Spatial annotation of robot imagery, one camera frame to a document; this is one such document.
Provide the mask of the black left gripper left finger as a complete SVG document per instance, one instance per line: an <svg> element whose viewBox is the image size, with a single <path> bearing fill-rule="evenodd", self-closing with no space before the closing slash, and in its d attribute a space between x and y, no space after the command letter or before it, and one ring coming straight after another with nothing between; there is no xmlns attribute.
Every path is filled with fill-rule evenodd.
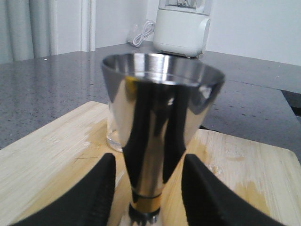
<svg viewBox="0 0 301 226"><path fill-rule="evenodd" d="M116 176L115 157L106 153L68 192L15 226L106 226Z"/></svg>

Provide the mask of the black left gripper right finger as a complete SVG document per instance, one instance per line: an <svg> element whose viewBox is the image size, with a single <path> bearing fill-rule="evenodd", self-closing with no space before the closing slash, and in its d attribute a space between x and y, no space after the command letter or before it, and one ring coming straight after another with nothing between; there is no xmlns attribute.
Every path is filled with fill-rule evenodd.
<svg viewBox="0 0 301 226"><path fill-rule="evenodd" d="M184 158L182 199L190 226L279 226L220 181L194 154Z"/></svg>

